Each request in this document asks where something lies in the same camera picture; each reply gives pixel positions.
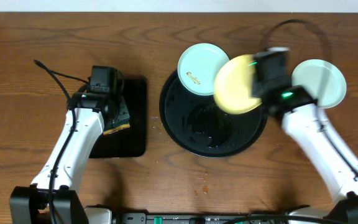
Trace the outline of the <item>yellow sponge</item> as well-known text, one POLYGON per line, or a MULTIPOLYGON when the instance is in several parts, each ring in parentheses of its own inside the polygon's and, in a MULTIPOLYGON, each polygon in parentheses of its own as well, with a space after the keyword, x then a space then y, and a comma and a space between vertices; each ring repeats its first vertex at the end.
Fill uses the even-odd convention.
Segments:
POLYGON ((127 106, 121 106, 117 111, 117 116, 114 119, 109 119, 104 127, 103 134, 108 135, 130 127, 130 114, 127 106))

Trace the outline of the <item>light blue plate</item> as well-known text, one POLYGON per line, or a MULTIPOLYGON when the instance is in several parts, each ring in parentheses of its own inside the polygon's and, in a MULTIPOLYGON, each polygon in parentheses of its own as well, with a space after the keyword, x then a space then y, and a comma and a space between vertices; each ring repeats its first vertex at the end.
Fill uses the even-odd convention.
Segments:
POLYGON ((318 101, 320 108, 332 108, 344 99, 347 84, 333 64, 320 59, 305 60, 292 73, 293 86, 303 86, 318 101))
POLYGON ((224 50, 216 45, 200 43, 187 48, 181 55, 177 73, 181 84, 199 96, 214 94, 214 81, 229 61, 224 50))

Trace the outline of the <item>yellow plate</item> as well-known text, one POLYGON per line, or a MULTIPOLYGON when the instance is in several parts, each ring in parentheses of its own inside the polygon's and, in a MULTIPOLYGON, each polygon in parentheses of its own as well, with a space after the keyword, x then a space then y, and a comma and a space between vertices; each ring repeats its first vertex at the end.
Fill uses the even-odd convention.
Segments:
POLYGON ((214 80, 214 101, 228 114, 244 114, 260 106, 252 96, 256 61, 253 55, 240 55, 228 61, 214 80))

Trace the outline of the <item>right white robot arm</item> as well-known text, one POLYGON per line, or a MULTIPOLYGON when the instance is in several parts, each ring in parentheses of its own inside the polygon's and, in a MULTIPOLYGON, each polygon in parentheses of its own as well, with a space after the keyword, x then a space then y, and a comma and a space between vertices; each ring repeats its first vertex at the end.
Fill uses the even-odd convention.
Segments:
POLYGON ((302 86, 292 86, 264 93, 262 103, 301 147, 326 184, 334 203, 327 217, 358 223, 358 158, 316 99, 302 86))

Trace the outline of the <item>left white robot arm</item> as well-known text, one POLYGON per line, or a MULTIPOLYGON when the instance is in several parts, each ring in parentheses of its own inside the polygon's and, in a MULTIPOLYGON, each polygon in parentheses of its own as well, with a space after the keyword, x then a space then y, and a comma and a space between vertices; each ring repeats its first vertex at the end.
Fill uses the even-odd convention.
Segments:
POLYGON ((84 208, 78 198, 83 172, 102 136, 129 127, 122 95, 78 91, 69 102, 62 133, 39 174, 10 197, 13 223, 114 223, 105 207, 84 208))

